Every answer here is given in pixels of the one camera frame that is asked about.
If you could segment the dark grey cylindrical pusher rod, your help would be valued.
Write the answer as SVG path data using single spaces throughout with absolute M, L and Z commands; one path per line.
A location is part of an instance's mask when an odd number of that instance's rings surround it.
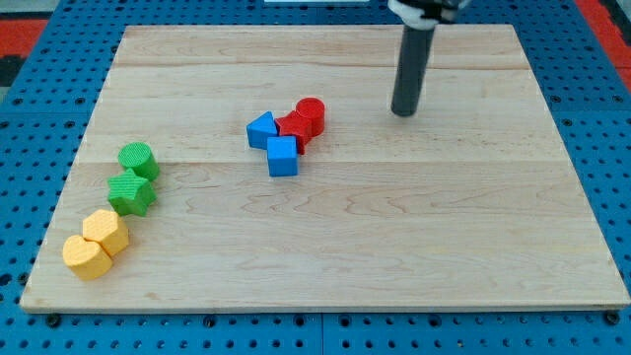
M 411 116 L 418 108 L 434 31 L 403 28 L 390 105 L 398 116 Z

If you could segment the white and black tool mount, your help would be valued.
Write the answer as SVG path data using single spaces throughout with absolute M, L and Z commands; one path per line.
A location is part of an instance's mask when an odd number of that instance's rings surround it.
M 388 0 L 387 7 L 413 30 L 452 24 L 471 0 Z

